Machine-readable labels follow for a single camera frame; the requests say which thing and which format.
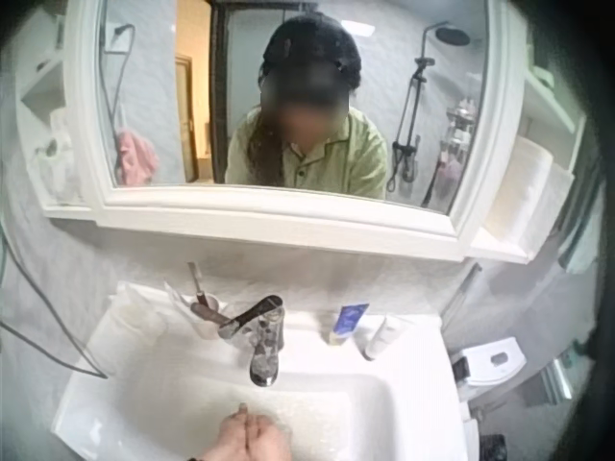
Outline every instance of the toothbrush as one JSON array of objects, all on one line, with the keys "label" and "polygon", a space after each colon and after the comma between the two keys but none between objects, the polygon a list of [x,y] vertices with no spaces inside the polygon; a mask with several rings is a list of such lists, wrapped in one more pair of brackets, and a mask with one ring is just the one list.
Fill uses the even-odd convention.
[{"label": "toothbrush", "polygon": [[201,289],[201,284],[199,283],[199,280],[203,278],[199,266],[197,266],[194,262],[188,262],[188,267],[190,268],[190,273],[192,274],[192,279],[194,280],[194,286],[196,287],[196,300],[199,304],[209,307],[208,300],[205,297],[205,291]]}]

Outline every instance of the blue tube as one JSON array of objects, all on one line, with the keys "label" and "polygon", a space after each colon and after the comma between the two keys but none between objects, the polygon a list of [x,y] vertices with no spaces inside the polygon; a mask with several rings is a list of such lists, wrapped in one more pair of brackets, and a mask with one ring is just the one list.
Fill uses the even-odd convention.
[{"label": "blue tube", "polygon": [[339,345],[349,338],[357,328],[358,321],[367,307],[369,307],[369,304],[344,305],[330,334],[329,342]]}]

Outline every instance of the white mirror frame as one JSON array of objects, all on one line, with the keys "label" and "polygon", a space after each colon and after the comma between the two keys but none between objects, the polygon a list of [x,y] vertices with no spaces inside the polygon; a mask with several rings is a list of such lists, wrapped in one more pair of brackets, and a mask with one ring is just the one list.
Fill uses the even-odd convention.
[{"label": "white mirror frame", "polygon": [[102,0],[69,2],[64,68],[83,195],[99,226],[433,259],[461,260],[471,253],[521,118],[526,22],[508,2],[487,2],[488,59],[480,120],[450,216],[298,190],[114,187],[97,96],[101,6]]}]

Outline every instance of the hands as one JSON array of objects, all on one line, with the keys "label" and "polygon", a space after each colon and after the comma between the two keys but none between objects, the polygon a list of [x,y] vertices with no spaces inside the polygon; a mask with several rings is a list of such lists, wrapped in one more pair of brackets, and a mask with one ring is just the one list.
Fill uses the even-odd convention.
[{"label": "hands", "polygon": [[224,419],[218,441],[202,461],[291,461],[284,434],[266,416],[248,414],[245,403]]}]

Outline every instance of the long hair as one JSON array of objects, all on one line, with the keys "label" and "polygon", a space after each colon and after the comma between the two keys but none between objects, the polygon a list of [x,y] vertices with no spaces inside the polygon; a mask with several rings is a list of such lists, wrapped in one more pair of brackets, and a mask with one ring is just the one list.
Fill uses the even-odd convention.
[{"label": "long hair", "polygon": [[[339,22],[320,12],[290,18],[276,30],[263,54],[258,85],[262,88],[267,77],[281,68],[296,68],[312,62],[334,65],[335,91],[339,92],[342,84],[346,99],[359,87],[361,58],[355,41]],[[308,93],[306,88],[301,99],[310,103]],[[322,102],[313,103],[322,106]],[[284,183],[284,141],[276,108],[277,105],[261,104],[248,141],[248,162],[257,185],[282,186]]]}]

